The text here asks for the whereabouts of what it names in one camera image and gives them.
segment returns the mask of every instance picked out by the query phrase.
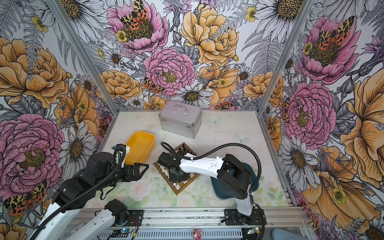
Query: yellow plastic bin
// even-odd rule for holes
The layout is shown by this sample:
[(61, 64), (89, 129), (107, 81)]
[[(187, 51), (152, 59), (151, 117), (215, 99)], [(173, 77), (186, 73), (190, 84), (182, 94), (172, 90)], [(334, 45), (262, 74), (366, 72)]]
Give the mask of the yellow plastic bin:
[(155, 146), (155, 136), (149, 132), (138, 131), (132, 134), (126, 145), (131, 148), (125, 158), (126, 164), (145, 163)]

